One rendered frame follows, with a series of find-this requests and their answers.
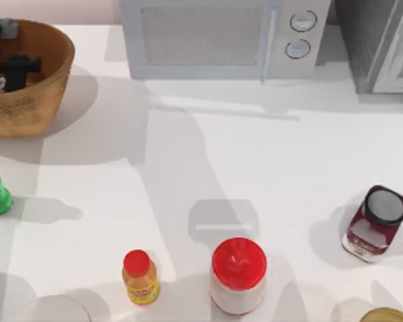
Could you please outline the yellow round container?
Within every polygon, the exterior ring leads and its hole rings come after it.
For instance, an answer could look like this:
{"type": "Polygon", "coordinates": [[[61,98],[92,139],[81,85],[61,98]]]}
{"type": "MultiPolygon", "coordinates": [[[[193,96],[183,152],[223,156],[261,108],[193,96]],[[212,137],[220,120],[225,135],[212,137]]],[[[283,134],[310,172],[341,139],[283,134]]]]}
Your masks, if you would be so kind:
{"type": "Polygon", "coordinates": [[[380,307],[366,312],[359,322],[403,322],[403,312],[393,308],[380,307]]]}

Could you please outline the brown wicker basket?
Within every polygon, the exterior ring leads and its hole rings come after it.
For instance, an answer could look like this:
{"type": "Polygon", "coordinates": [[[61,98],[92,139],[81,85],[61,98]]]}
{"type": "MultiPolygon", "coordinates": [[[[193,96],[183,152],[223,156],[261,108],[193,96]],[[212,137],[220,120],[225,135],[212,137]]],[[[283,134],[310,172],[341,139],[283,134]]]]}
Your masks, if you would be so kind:
{"type": "Polygon", "coordinates": [[[28,73],[24,89],[0,94],[0,138],[38,136],[49,128],[62,102],[75,57],[73,42],[56,27],[13,20],[18,22],[18,37],[0,38],[0,60],[13,55],[39,57],[42,67],[40,72],[28,73]]]}

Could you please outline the orange bottle with red cap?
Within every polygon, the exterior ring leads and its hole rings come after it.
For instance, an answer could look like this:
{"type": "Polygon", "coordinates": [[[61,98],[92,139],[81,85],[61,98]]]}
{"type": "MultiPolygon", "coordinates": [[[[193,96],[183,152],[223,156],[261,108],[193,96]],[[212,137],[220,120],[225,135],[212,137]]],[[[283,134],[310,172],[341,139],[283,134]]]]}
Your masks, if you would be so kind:
{"type": "Polygon", "coordinates": [[[125,255],[122,279],[128,297],[135,305],[149,305],[157,299],[159,276],[154,262],[144,250],[131,250],[125,255]]]}

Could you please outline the pale grey rounded box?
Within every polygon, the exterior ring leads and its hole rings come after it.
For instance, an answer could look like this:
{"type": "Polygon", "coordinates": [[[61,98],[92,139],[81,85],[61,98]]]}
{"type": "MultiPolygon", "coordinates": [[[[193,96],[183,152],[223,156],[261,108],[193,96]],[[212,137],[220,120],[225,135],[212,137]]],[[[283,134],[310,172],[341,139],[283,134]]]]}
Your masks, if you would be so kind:
{"type": "Polygon", "coordinates": [[[2,39],[15,39],[18,37],[19,26],[18,22],[13,19],[2,19],[1,26],[1,38],[2,39]]]}

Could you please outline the round microwave knob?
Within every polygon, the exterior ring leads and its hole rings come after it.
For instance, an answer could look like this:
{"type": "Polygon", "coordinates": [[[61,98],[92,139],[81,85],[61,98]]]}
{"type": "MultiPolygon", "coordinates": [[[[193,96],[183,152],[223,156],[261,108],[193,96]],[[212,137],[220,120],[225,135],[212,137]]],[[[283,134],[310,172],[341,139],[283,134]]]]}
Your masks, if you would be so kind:
{"type": "Polygon", "coordinates": [[[311,51],[311,45],[308,41],[299,39],[289,42],[285,47],[285,54],[292,60],[299,60],[306,57],[311,51]]]}
{"type": "Polygon", "coordinates": [[[293,14],[290,19],[291,28],[300,33],[310,31],[317,23],[317,16],[313,11],[303,11],[293,14]]]}

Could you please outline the microwave oven door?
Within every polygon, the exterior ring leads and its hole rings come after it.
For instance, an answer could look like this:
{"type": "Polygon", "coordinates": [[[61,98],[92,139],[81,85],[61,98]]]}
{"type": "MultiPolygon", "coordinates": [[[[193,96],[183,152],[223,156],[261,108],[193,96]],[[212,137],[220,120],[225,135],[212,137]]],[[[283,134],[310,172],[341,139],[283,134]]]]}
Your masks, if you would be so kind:
{"type": "Polygon", "coordinates": [[[277,0],[119,0],[133,79],[267,78],[277,0]]]}

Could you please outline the white jar with red lid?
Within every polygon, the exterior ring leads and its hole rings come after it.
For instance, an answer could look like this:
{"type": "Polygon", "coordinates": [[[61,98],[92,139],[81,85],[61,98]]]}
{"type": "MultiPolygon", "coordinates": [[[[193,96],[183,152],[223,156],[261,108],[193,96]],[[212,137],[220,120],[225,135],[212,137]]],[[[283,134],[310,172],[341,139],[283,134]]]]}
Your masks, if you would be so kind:
{"type": "Polygon", "coordinates": [[[245,237],[223,241],[212,254],[210,296],[229,315],[245,315],[263,301],[267,288],[267,257],[245,237]]]}

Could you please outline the pale microwave oven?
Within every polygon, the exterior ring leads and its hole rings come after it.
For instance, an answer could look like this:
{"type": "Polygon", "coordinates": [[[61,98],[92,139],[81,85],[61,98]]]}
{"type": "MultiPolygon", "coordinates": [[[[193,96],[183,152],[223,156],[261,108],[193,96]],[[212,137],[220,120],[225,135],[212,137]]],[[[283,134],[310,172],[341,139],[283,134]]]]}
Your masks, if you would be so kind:
{"type": "Polygon", "coordinates": [[[310,74],[316,64],[320,42],[331,0],[277,0],[277,18],[275,36],[269,65],[269,77],[274,79],[304,78],[310,74]],[[308,32],[300,33],[291,28],[290,19],[293,14],[313,11],[317,16],[316,25],[308,32]],[[285,54],[289,42],[303,39],[310,43],[310,53],[299,60],[292,60],[285,54]]]}

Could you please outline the grey cabinet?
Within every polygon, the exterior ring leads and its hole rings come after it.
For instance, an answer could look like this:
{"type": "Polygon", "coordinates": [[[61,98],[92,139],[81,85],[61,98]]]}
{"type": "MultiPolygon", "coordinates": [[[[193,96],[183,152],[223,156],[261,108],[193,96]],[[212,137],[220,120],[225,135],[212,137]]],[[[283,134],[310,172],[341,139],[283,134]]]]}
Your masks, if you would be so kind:
{"type": "Polygon", "coordinates": [[[337,21],[347,49],[356,91],[374,93],[382,41],[396,0],[335,0],[337,21]]]}

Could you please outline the dark red and white can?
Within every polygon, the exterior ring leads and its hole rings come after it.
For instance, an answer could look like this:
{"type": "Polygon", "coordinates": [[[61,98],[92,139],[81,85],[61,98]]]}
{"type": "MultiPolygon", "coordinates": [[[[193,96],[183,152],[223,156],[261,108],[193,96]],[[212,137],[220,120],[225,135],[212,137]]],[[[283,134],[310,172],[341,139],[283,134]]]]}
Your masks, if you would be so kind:
{"type": "Polygon", "coordinates": [[[388,251],[403,222],[403,195],[377,184],[366,193],[342,238],[343,248],[367,263],[388,251]]]}

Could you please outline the grey cabinet door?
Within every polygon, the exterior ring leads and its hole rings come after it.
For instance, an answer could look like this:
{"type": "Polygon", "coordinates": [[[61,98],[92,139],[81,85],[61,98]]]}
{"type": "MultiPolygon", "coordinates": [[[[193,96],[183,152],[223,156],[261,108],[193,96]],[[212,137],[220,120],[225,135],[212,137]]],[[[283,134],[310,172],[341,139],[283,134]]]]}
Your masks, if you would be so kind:
{"type": "Polygon", "coordinates": [[[383,61],[374,93],[403,93],[403,0],[396,0],[382,41],[383,61]]]}

